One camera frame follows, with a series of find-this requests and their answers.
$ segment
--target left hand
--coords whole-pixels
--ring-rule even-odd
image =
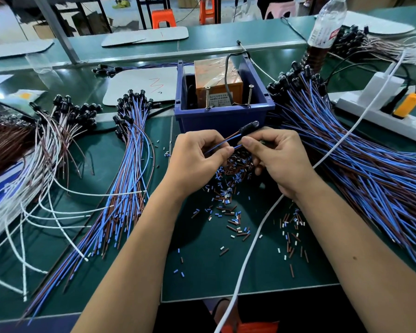
[[[227,142],[220,145],[213,155],[204,156],[204,152],[222,140],[224,137],[212,129],[179,134],[163,179],[173,194],[185,199],[207,184],[220,166],[226,165],[234,152]]]

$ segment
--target forearm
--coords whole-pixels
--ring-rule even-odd
[[[182,199],[162,182],[73,333],[152,332],[166,254]]]
[[[366,329],[416,332],[416,273],[319,178],[296,200]]]

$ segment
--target orange stool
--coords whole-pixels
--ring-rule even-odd
[[[206,19],[214,18],[214,0],[211,0],[212,8],[206,9],[206,0],[200,1],[199,8],[199,22],[200,24],[205,24]]]
[[[177,27],[172,9],[153,10],[151,12],[153,29],[159,29],[160,22],[168,22],[170,27]]]

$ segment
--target person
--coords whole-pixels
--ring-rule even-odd
[[[233,154],[233,147],[224,143],[204,157],[205,150],[222,140],[214,130],[178,136],[163,180],[73,333],[153,331],[174,223],[184,199],[203,187]],[[262,129],[241,142],[253,155],[255,173],[260,175],[266,168],[280,191],[303,212],[366,331],[416,333],[416,273],[316,174],[299,135],[291,130]],[[329,306],[326,299],[321,304]],[[177,312],[172,319],[183,323],[189,316]],[[215,325],[208,326],[193,326],[191,331],[212,332]],[[161,327],[167,332],[186,331],[171,329],[165,320]]]

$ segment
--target metal pole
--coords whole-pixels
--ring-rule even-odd
[[[40,11],[42,12],[45,20],[48,22],[52,32],[60,42],[63,50],[65,50],[68,58],[72,64],[78,64],[80,62],[79,57],[77,56],[75,50],[72,48],[72,44],[67,38],[65,31],[62,29],[60,22],[54,14],[54,11],[51,9],[47,0],[34,0]]]

